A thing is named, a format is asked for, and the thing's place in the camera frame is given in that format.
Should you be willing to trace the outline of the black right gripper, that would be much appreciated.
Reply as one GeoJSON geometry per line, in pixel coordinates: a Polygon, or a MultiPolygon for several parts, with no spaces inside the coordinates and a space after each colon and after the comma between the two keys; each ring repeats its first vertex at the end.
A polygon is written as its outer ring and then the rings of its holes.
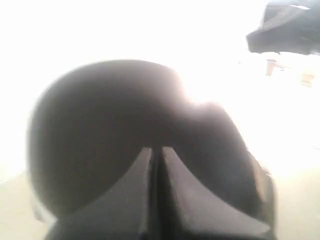
{"type": "Polygon", "coordinates": [[[320,2],[270,0],[261,25],[246,36],[252,53],[320,53],[320,2]]]}

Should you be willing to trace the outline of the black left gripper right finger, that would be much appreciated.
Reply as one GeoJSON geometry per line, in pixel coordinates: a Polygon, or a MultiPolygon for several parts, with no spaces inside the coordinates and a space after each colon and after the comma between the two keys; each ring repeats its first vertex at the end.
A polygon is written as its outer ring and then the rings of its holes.
{"type": "Polygon", "coordinates": [[[272,229],[207,189],[164,147],[159,163],[160,211],[165,240],[270,240],[272,229]]]}

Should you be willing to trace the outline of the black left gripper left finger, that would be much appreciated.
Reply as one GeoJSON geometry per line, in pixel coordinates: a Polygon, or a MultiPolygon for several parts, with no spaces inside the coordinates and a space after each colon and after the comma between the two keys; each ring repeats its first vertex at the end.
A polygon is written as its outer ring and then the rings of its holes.
{"type": "Polygon", "coordinates": [[[150,240],[153,153],[143,148],[128,171],[103,195],[60,218],[47,240],[150,240]]]}

